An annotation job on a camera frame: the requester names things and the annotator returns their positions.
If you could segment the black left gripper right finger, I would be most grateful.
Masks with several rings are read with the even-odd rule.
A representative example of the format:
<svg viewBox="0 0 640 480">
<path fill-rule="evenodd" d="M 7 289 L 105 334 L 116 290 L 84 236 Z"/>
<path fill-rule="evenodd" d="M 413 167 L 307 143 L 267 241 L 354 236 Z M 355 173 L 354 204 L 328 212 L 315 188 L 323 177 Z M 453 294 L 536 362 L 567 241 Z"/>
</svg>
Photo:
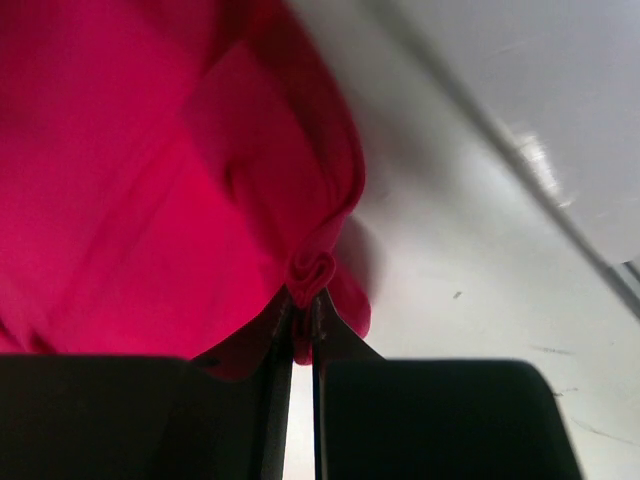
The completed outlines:
<svg viewBox="0 0 640 480">
<path fill-rule="evenodd" d="M 390 360 L 312 303 L 319 479 L 578 479 L 554 395 L 519 360 Z"/>
</svg>

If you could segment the pink t-shirt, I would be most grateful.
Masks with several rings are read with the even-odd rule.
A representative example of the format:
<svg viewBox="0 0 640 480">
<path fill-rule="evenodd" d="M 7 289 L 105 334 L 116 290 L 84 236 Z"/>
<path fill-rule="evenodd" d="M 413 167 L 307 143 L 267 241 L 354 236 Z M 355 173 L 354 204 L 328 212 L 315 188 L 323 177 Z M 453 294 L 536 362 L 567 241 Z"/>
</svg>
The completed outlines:
<svg viewBox="0 0 640 480">
<path fill-rule="evenodd" d="M 365 163 L 282 1 L 1 5 L 1 350 L 192 358 L 279 291 L 371 306 L 335 247 Z"/>
</svg>

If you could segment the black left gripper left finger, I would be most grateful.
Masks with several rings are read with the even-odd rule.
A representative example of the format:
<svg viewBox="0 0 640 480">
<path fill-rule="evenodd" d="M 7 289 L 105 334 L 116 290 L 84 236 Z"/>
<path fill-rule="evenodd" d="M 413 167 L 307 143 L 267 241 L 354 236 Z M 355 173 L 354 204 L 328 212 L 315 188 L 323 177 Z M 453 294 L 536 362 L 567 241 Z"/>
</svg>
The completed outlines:
<svg viewBox="0 0 640 480">
<path fill-rule="evenodd" d="M 295 314 L 278 291 L 192 360 L 5 355 L 5 479 L 278 479 Z"/>
</svg>

